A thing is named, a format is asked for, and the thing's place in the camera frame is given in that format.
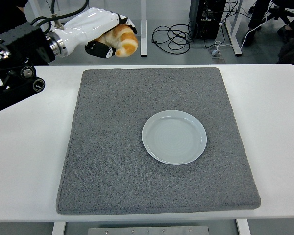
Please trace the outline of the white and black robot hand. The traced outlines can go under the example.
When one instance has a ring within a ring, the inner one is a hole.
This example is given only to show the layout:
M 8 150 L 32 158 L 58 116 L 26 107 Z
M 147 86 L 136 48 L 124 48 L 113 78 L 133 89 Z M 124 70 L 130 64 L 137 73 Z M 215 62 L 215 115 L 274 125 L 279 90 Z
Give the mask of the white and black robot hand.
M 56 55 L 68 56 L 84 45 L 89 55 L 105 59 L 134 54 L 139 45 L 135 34 L 136 27 L 128 17 L 94 7 L 49 33 L 56 41 Z

